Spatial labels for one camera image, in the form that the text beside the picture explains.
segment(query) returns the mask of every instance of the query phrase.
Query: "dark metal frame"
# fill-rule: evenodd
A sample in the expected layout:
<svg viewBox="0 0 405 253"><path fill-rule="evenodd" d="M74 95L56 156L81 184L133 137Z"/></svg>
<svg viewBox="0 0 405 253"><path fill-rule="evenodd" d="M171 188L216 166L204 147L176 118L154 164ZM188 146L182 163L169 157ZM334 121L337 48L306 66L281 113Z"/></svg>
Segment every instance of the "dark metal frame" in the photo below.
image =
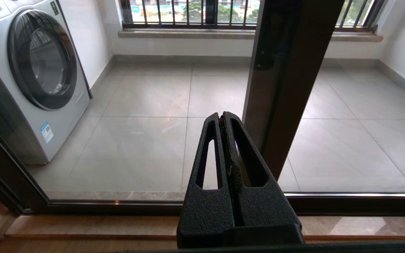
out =
<svg viewBox="0 0 405 253"><path fill-rule="evenodd" d="M352 5L353 0L347 1L347 7L342 16L341 23L335 27L336 32L375 32L376 27L374 26L374 21L381 10L382 5L385 0L364 0L355 23L353 26L345 26L344 22L347 17L348 11ZM363 25L358 25L360 17L365 11L365 6L367 2L373 1L370 11L364 20ZM172 2L173 9L173 22L163 22L160 16L160 5L159 0L157 0L157 11L159 12L159 22L149 22L146 18L145 3L142 0L143 5L143 16L144 22L134 22L132 19L132 13L130 8L129 0L120 0L122 11L123 11L123 28L163 28L163 29L225 29L225 30L255 30L257 25L255 23L246 22L246 14L248 10L248 0L245 1L245 13L243 16L243 23L232 23L232 12L233 12L233 0L230 2L230 19L229 22L218 22L217 21L217 11L218 11L218 0L206 0L206 20L203 19L203 9L204 0L201 1L201 22L190 22L188 14L188 0L187 0L187 21L180 22L175 20L175 9L174 0Z"/></svg>
<svg viewBox="0 0 405 253"><path fill-rule="evenodd" d="M275 178L304 111L342 0L261 3L243 115ZM283 22L276 24L276 17ZM298 215L405 216L405 194L287 193ZM178 216L181 201L51 200L0 138L0 201L17 214Z"/></svg>

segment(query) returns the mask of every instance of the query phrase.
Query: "window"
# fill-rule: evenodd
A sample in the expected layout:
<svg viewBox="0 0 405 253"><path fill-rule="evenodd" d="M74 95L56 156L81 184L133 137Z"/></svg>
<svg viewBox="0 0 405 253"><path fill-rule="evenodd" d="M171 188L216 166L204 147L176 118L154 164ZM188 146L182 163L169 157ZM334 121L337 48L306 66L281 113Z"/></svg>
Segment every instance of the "window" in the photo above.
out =
<svg viewBox="0 0 405 253"><path fill-rule="evenodd" d="M261 0L120 0L124 28L255 30ZM384 0L345 0L338 32L374 32Z"/></svg>

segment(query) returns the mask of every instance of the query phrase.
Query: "blue sticker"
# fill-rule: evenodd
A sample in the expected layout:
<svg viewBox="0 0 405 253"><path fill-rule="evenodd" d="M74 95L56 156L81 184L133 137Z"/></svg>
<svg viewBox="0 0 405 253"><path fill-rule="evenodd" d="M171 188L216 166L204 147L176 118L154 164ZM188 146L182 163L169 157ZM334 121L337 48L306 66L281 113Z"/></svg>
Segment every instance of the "blue sticker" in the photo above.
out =
<svg viewBox="0 0 405 253"><path fill-rule="evenodd" d="M40 132L43 138L45 138L46 144L48 144L54 137L53 131L51 130L51 126L48 122L42 125Z"/></svg>

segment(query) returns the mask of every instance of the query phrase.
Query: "metal bar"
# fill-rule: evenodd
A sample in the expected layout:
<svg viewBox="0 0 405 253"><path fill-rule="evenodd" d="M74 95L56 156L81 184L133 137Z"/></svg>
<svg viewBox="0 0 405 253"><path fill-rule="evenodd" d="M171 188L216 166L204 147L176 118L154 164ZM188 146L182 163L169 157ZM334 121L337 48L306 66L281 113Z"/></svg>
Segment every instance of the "metal bar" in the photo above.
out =
<svg viewBox="0 0 405 253"><path fill-rule="evenodd" d="M233 0L231 0L231 11L229 15L229 24L232 24L232 9L233 9Z"/></svg>
<svg viewBox="0 0 405 253"><path fill-rule="evenodd" d="M145 7L145 0L142 0L142 5L143 5L143 17L145 18L145 24L148 23L146 20L146 7Z"/></svg>
<svg viewBox="0 0 405 253"><path fill-rule="evenodd" d="M160 17L160 0L157 0L157 13L159 14L159 24L162 24L162 18Z"/></svg>
<svg viewBox="0 0 405 253"><path fill-rule="evenodd" d="M218 0L215 0L215 6L213 8L213 15L215 18L215 24L218 24Z"/></svg>
<svg viewBox="0 0 405 253"><path fill-rule="evenodd" d="M172 0L172 11L173 11L173 24L174 24L174 23L176 23L175 16L174 16L175 15L174 14L174 12L175 12L174 11L174 0Z"/></svg>
<svg viewBox="0 0 405 253"><path fill-rule="evenodd" d="M215 11L216 6L216 0L206 0L206 24L217 23L217 12Z"/></svg>
<svg viewBox="0 0 405 253"><path fill-rule="evenodd" d="M247 12L248 12L248 0L245 1L245 15L243 17L243 24L246 24L246 13Z"/></svg>
<svg viewBox="0 0 405 253"><path fill-rule="evenodd" d="M123 19L125 23L132 23L132 12L129 0L121 0L121 8L123 10Z"/></svg>
<svg viewBox="0 0 405 253"><path fill-rule="evenodd" d="M365 18L364 26L371 27L376 17L378 16L378 13L381 10L383 4L384 0L374 0L373 6L371 7L370 12Z"/></svg>
<svg viewBox="0 0 405 253"><path fill-rule="evenodd" d="M349 8L351 7L352 0L349 0L348 5L346 6L345 13L343 14L342 21L340 22L340 27L343 27L343 23L345 22L346 16L348 15Z"/></svg>
<svg viewBox="0 0 405 253"><path fill-rule="evenodd" d="M367 2L368 0L364 0L364 2L362 3L362 6L360 7L359 10L359 14L357 14L357 17L355 18L354 27L357 26L357 23L359 22L360 16L362 16L362 13L364 12L365 5L367 5Z"/></svg>
<svg viewBox="0 0 405 253"><path fill-rule="evenodd" d="M188 12L188 8L189 8L189 6L188 6L188 0L187 0L187 24L190 24L190 14Z"/></svg>
<svg viewBox="0 0 405 253"><path fill-rule="evenodd" d="M201 0L201 25L204 24L204 0Z"/></svg>
<svg viewBox="0 0 405 253"><path fill-rule="evenodd" d="M149 22L148 24L123 24L123 28L164 28L164 29L223 29L223 30L256 30L256 25L229 25L229 24L186 24L171 22Z"/></svg>

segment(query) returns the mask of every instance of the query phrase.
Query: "door frame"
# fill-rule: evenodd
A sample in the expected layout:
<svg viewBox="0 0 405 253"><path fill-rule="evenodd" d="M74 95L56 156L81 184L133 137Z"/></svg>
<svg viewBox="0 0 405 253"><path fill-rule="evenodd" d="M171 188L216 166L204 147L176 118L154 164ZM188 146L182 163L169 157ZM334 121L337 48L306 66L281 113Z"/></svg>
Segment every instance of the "door frame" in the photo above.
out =
<svg viewBox="0 0 405 253"><path fill-rule="evenodd" d="M243 121L276 178L342 4L343 0L261 2ZM286 196L298 215L405 216L405 194ZM51 200L1 138L0 201L16 214L178 216L182 208L181 201Z"/></svg>

